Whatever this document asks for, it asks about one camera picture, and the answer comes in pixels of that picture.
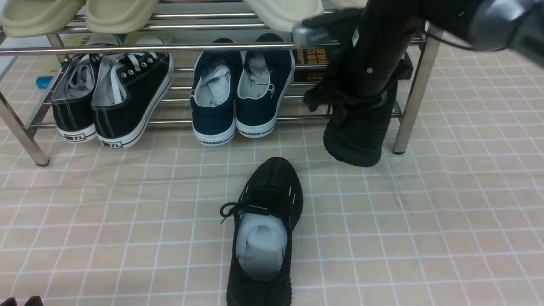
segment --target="stainless steel shoe rack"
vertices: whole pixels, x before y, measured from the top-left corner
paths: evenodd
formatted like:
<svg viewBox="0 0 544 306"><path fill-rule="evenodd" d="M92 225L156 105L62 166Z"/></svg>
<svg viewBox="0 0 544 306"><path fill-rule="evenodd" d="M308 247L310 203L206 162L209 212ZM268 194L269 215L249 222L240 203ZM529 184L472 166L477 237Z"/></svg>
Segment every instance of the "stainless steel shoe rack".
<svg viewBox="0 0 544 306"><path fill-rule="evenodd" d="M204 2L237 2L239 0L162 0L161 3L204 3ZM243 23L228 23L226 20L244 19L247 22ZM83 15L77 15L73 19L73 23L84 22ZM267 29L264 23L260 22L257 15L252 12L243 13L204 13L204 14L154 14L151 17L152 21L179 21L175 25L157 25L149 24L141 31L157 32L157 31L184 31L184 30L247 30L247 29ZM188 20L196 20L197 24L187 24ZM207 23L207 20L224 20L224 23ZM437 37L442 36L442 31L433 25L430 25L428 31ZM159 46L106 46L106 47L65 47L59 34L64 33L88 33L85 24L77 26L66 26L64 29L55 34L47 35L51 47L40 48L6 48L0 49L0 56L44 56L55 55L61 62L61 69L51 81L50 86L46 89L44 97L39 101L30 119L25 124L17 116L15 111L10 107L4 95L0 92L0 118L7 124L8 128L15 135L17 140L24 147L26 152L34 160L37 166L46 166L49 163L48 157L44 154L41 148L34 140L36 131L39 128L55 128L56 124L52 122L43 122L46 113L51 105L51 95L54 87L60 80L60 76L64 74L68 63L68 54L85 54L85 53L114 53L114 52L161 52L161 51L209 51L209 50L285 50L295 49L292 42L281 43L250 43L250 44L201 44L201 45L159 45ZM4 30L0 29L0 44L7 37ZM417 112L421 104L423 94L426 89L429 76L432 71L438 47L440 43L434 39L427 39L423 36L417 36L412 42L418 45L421 51L416 72L413 78L409 97L404 106L402 103L395 105L395 110L392 117L398 118L400 126L393 147L393 152L402 154L405 152L408 145L408 140L412 132L412 128L416 121ZM324 65L305 66L305 69L322 68ZM175 73L191 73L192 67L176 67ZM311 87L316 83L293 83L292 87ZM174 91L189 91L188 86L172 86ZM302 100L300 95L286 95L284 100ZM162 103L187 103L189 99L164 99ZM300 116L282 116L278 121L299 121L299 120L316 120L326 119L327 115L300 115ZM150 125L170 125L170 124L189 124L191 119L175 119L175 120L151 120Z"/></svg>

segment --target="floor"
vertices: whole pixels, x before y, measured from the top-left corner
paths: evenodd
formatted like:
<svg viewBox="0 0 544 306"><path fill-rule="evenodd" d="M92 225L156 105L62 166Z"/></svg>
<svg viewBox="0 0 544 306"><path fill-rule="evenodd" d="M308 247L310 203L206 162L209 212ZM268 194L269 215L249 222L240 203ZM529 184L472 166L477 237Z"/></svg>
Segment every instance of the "floor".
<svg viewBox="0 0 544 306"><path fill-rule="evenodd" d="M176 64L194 58L177 54ZM21 57L0 83L24 119L44 93L34 80L48 60ZM382 160L367 169L327 154L321 121L216 149L187 126L150 127L125 151L40 130L47 168L0 123L0 297L225 305L233 222L220 224L219 207L261 162L283 156L305 192L293 305L542 304L543 90L544 71L512 53L441 47L408 152L391 153L394 120ZM156 116L187 117L188 107ZM281 112L306 113L296 101Z"/></svg>

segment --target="box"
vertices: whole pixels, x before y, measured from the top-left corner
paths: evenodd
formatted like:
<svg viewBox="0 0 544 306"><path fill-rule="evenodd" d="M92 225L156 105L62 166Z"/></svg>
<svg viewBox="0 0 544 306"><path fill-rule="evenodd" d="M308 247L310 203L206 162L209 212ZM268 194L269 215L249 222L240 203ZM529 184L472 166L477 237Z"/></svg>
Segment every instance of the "box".
<svg viewBox="0 0 544 306"><path fill-rule="evenodd" d="M312 65L328 65L330 60L339 54L338 48L310 48L293 50L295 65L294 81L299 82L321 82L325 77L327 67L304 68ZM407 52L404 53L397 69L400 69L399 79L411 79L413 64Z"/></svg>
<svg viewBox="0 0 544 306"><path fill-rule="evenodd" d="M310 48L293 50L295 56L295 70L293 82L321 82L325 77L327 65L335 53L336 48ZM320 68L305 68L305 66L324 65Z"/></svg>

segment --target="navy blue canvas sneaker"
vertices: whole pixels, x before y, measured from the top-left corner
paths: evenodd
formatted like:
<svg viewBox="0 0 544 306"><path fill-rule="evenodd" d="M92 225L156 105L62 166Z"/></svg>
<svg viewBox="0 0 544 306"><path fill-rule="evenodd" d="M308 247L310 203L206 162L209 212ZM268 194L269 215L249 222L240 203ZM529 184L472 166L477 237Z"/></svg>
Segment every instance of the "navy blue canvas sneaker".
<svg viewBox="0 0 544 306"><path fill-rule="evenodd" d="M220 38L214 43L233 43ZM234 93L242 70L239 51L203 52L195 64L191 108L193 132L205 146L220 146L234 136Z"/></svg>
<svg viewBox="0 0 544 306"><path fill-rule="evenodd" d="M257 42L284 41L273 33ZM295 71L290 50L248 51L236 92L236 127L249 138L264 137L274 129L280 102Z"/></svg>

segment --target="beige slipper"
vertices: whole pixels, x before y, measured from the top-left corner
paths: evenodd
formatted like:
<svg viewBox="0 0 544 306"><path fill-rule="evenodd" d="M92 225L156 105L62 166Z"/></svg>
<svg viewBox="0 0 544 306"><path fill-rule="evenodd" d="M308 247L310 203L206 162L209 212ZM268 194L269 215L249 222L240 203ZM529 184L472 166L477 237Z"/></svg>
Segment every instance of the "beige slipper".
<svg viewBox="0 0 544 306"><path fill-rule="evenodd" d="M265 25L274 30L291 32L302 20L322 14L321 0L244 0Z"/></svg>
<svg viewBox="0 0 544 306"><path fill-rule="evenodd" d="M143 28L159 0L87 0L85 22L96 33L122 34Z"/></svg>
<svg viewBox="0 0 544 306"><path fill-rule="evenodd" d="M364 8L368 0L329 0L339 8Z"/></svg>
<svg viewBox="0 0 544 306"><path fill-rule="evenodd" d="M2 12L4 30L9 37L31 37L64 28L85 0L8 0Z"/></svg>

